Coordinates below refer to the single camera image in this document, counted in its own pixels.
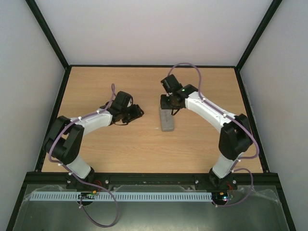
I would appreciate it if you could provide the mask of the grey glasses case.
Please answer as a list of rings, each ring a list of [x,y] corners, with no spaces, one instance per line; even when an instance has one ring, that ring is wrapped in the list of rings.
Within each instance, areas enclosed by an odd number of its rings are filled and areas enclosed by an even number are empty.
[[[163,132],[172,132],[174,131],[174,119],[172,115],[171,109],[163,109],[162,107],[159,108],[159,115],[160,115],[160,124],[161,130]]]

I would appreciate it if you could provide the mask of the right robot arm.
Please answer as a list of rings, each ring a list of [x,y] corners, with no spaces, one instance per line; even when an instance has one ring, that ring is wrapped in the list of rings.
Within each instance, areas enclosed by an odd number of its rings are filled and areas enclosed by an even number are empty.
[[[161,95],[161,106],[178,112],[186,108],[205,119],[219,132],[220,156],[209,172],[214,188],[221,188],[243,154],[253,144],[249,120],[244,114],[235,115],[209,101],[191,84],[182,86],[171,74],[161,80],[166,94]]]

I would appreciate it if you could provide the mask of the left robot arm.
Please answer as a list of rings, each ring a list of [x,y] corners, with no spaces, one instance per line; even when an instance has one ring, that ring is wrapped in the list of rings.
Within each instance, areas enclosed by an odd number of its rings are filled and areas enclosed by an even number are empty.
[[[58,117],[43,143],[43,150],[51,162],[63,166],[76,179],[92,186],[94,169],[79,154],[85,135],[121,121],[123,125],[140,118],[144,111],[133,103],[133,97],[123,91],[93,113],[75,118]]]

